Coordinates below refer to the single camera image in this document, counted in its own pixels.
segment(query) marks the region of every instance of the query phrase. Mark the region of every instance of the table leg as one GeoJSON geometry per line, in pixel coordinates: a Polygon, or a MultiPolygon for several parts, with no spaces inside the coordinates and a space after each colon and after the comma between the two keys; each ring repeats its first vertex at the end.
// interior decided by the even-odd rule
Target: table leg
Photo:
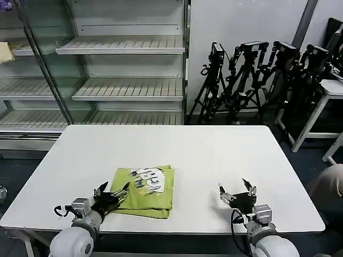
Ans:
{"type": "Polygon", "coordinates": [[[275,119],[275,121],[274,121],[274,124],[277,125],[277,124],[279,123],[279,121],[281,121],[281,118],[283,117],[284,112],[285,112],[284,109],[281,109],[281,110],[278,112],[277,117],[276,117],[276,119],[275,119]]]}
{"type": "Polygon", "coordinates": [[[318,119],[319,115],[322,113],[324,107],[326,106],[328,100],[330,99],[329,95],[324,95],[322,99],[318,102],[315,110],[313,111],[311,117],[307,121],[304,129],[301,131],[299,137],[295,140],[294,145],[292,147],[292,152],[298,152],[300,146],[304,142],[305,138],[307,137],[308,133],[312,129],[313,125],[315,124],[316,120],[318,119]]]}
{"type": "MultiPolygon", "coordinates": [[[[279,114],[278,114],[276,120],[275,120],[275,124],[279,125],[279,126],[281,127],[281,129],[282,129],[283,131],[285,131],[286,126],[283,124],[283,122],[282,122],[282,120],[281,120],[281,118],[282,118],[283,115],[284,115],[284,111],[281,110],[281,111],[279,112],[279,114]]],[[[292,145],[294,145],[294,139],[293,139],[293,137],[292,137],[289,133],[287,133],[287,135],[288,135],[288,139],[289,139],[290,143],[291,143],[292,145]]]]}
{"type": "Polygon", "coordinates": [[[337,151],[337,149],[341,146],[341,143],[343,142],[343,133],[338,137],[338,139],[333,143],[333,145],[330,147],[330,149],[326,152],[326,154],[323,156],[323,161],[327,162],[330,161],[330,158],[332,159],[332,155],[337,151]]]}
{"type": "Polygon", "coordinates": [[[20,230],[11,230],[11,233],[15,236],[14,238],[20,239],[24,242],[26,247],[26,252],[28,257],[39,257],[39,253],[36,251],[33,251],[32,244],[31,244],[31,238],[24,232],[20,230]]]}

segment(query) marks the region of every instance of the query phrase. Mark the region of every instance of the camera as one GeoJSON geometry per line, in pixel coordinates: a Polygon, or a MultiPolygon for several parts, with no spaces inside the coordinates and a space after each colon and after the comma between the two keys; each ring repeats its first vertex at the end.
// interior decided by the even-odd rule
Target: camera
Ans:
{"type": "Polygon", "coordinates": [[[309,71],[323,72],[325,69],[325,63],[329,57],[329,51],[311,44],[307,46],[307,50],[309,52],[309,71]]]}
{"type": "Polygon", "coordinates": [[[242,52],[245,52],[246,54],[247,53],[254,54],[256,57],[258,55],[258,51],[266,50],[268,46],[269,46],[268,42],[255,41],[255,42],[241,44],[240,50],[242,52]]]}
{"type": "Polygon", "coordinates": [[[212,64],[216,64],[219,67],[223,67],[223,65],[224,65],[224,54],[225,54],[225,51],[223,50],[221,44],[213,42],[211,53],[208,56],[208,60],[210,60],[210,62],[212,64]]]}

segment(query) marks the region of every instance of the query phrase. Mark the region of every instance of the yellow object on shelf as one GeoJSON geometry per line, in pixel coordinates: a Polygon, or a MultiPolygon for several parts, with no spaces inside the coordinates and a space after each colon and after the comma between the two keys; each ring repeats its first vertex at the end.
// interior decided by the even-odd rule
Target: yellow object on shelf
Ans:
{"type": "Polygon", "coordinates": [[[8,42],[0,42],[0,63],[13,61],[14,56],[11,52],[8,42]]]}

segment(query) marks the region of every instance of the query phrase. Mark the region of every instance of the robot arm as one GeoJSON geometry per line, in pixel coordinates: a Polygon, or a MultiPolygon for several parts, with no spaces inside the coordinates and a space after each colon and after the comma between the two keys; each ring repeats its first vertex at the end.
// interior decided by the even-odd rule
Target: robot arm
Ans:
{"type": "Polygon", "coordinates": [[[277,235],[272,223],[272,210],[268,205],[255,206],[256,187],[243,179],[248,192],[231,195],[219,184],[220,200],[233,208],[231,230],[235,241],[233,224],[244,224],[252,255],[237,247],[247,256],[253,257],[299,257],[295,246],[289,240],[277,235]]]}
{"type": "Polygon", "coordinates": [[[104,192],[108,182],[94,190],[95,204],[90,205],[89,199],[77,198],[65,206],[65,214],[61,214],[62,206],[55,207],[55,213],[60,217],[66,217],[73,213],[75,218],[71,228],[62,230],[53,238],[50,244],[49,257],[89,257],[92,254],[96,242],[100,224],[105,216],[118,208],[128,196],[129,183],[123,189],[114,193],[104,192]]]}

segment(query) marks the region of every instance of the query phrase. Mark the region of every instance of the white wall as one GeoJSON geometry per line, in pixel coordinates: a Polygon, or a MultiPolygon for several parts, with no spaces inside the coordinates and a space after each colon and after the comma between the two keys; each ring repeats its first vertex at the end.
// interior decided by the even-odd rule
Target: white wall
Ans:
{"type": "MultiPolygon", "coordinates": [[[[204,82],[200,71],[208,63],[212,42],[221,43],[232,55],[241,43],[268,41],[267,62],[274,41],[292,42],[306,3],[307,0],[193,0],[187,112],[204,82]]],[[[226,66],[223,73],[224,77],[229,75],[226,66]]]]}
{"type": "Polygon", "coordinates": [[[323,44],[329,18],[343,21],[342,0],[318,0],[304,42],[302,43],[302,51],[306,51],[308,44],[316,46],[323,44]]]}

